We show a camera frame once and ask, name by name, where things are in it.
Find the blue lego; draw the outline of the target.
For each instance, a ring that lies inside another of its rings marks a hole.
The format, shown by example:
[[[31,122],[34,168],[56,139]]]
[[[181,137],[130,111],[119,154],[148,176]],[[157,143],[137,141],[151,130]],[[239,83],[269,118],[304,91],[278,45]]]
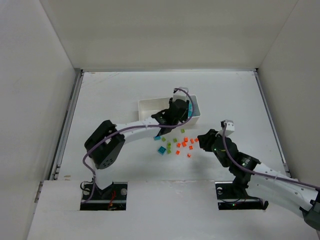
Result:
[[[189,103],[188,105],[188,118],[194,118],[197,116],[197,105],[195,103]]]

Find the large blue lego brick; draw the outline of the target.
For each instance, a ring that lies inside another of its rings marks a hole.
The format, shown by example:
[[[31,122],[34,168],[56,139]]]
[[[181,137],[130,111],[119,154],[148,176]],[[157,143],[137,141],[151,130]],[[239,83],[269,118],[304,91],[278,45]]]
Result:
[[[161,155],[164,155],[166,153],[167,149],[163,146],[160,146],[157,152]]]

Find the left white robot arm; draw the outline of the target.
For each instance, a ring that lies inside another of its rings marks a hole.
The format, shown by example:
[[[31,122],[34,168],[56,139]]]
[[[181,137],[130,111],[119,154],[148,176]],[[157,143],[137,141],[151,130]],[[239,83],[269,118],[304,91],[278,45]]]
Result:
[[[194,105],[190,97],[186,100],[171,98],[169,108],[142,121],[118,125],[110,120],[103,121],[84,143],[86,154],[82,163],[92,172],[92,189],[100,194],[108,189],[98,181],[96,170],[110,167],[125,144],[144,138],[161,137],[185,125],[193,116],[193,112],[189,112],[190,105]]]

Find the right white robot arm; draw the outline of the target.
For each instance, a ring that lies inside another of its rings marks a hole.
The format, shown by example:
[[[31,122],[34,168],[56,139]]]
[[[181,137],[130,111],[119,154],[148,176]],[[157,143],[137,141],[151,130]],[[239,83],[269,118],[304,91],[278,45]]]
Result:
[[[198,135],[199,147],[211,152],[222,167],[234,176],[237,194],[258,198],[285,208],[315,230],[320,229],[320,188],[277,172],[259,159],[240,152],[237,145],[220,132],[210,129]]]

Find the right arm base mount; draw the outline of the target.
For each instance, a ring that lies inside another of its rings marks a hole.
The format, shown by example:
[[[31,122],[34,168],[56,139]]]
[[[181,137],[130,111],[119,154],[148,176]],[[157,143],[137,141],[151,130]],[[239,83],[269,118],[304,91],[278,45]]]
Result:
[[[269,206],[267,200],[249,196],[244,189],[236,187],[232,181],[216,181],[215,190],[220,211],[264,211]]]

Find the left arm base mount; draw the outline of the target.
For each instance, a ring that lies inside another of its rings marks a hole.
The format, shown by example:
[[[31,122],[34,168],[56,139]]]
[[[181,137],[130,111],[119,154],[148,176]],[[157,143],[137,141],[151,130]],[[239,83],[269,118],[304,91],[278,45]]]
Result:
[[[125,211],[127,208],[127,182],[112,182],[103,190],[96,186],[92,197],[92,182],[82,182],[80,189],[82,190],[81,211]]]

